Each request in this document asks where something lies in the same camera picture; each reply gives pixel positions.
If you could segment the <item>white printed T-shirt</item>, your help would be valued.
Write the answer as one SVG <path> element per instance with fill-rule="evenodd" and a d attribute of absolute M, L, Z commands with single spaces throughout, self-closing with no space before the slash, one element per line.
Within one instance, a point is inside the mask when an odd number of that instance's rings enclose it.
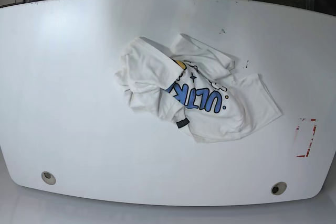
<path fill-rule="evenodd" d="M 166 52 L 136 38 L 120 63 L 115 77 L 128 106 L 200 143 L 239 140 L 282 115 L 260 75 L 236 78 L 230 56 L 185 34 Z"/>

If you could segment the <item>red tape rectangle marking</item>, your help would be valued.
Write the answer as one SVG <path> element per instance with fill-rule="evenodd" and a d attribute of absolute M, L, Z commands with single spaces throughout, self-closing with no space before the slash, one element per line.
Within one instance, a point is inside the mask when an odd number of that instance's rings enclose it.
<path fill-rule="evenodd" d="M 300 118 L 293 141 L 295 157 L 308 157 L 317 128 L 317 119 Z"/>

